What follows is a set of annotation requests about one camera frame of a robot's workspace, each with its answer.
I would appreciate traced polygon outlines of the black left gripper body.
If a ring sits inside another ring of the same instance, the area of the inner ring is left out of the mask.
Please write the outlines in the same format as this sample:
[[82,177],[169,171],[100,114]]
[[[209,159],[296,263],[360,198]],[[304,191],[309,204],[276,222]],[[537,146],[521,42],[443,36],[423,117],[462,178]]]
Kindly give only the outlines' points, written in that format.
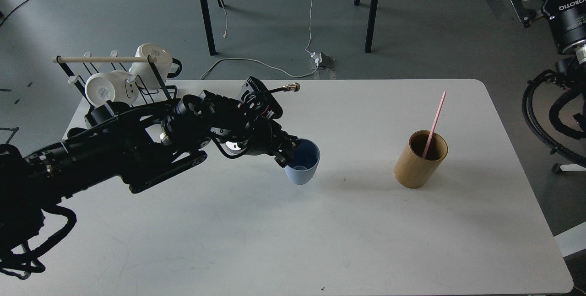
[[235,99],[203,90],[199,96],[188,100],[186,108],[196,119],[196,125],[203,128],[204,137],[216,143],[224,156],[234,159],[267,154],[274,157],[284,140],[297,137],[277,123],[283,109],[273,95],[300,89],[297,82],[268,89],[251,76]]

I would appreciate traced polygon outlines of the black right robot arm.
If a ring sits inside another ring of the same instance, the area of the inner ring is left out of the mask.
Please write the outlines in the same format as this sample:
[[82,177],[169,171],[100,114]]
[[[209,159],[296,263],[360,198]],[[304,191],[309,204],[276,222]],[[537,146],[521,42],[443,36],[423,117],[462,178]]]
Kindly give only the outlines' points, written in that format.
[[522,115],[533,134],[550,148],[551,154],[559,154],[569,164],[556,163],[552,171],[584,171],[586,159],[557,142],[542,128],[533,110],[533,95],[538,86],[552,81],[563,88],[564,93],[550,107],[548,118],[556,131],[575,140],[585,137],[585,112],[574,114],[579,129],[565,125],[559,113],[578,96],[585,95],[585,44],[586,0],[510,0],[515,13],[524,27],[544,17],[549,24],[557,53],[566,58],[555,63],[555,70],[545,70],[528,82],[522,96]]

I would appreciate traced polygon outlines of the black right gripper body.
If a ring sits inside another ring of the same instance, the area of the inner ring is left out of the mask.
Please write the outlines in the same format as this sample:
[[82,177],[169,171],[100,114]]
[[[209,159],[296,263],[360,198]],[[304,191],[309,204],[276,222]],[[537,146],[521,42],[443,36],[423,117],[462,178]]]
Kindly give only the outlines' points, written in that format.
[[585,44],[586,0],[545,0],[543,14],[548,19],[555,48],[560,55],[575,54]]

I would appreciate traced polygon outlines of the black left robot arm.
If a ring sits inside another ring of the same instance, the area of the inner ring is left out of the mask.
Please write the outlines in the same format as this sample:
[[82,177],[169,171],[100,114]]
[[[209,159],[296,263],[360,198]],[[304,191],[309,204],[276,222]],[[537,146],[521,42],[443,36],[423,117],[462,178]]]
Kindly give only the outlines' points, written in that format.
[[273,94],[299,88],[268,90],[250,77],[236,99],[204,90],[138,107],[107,101],[85,116],[86,129],[28,156],[2,144],[1,267],[41,271],[38,258],[76,223],[62,199],[113,177],[140,193],[202,163],[211,142],[227,158],[267,154],[285,167],[301,140],[277,123]]

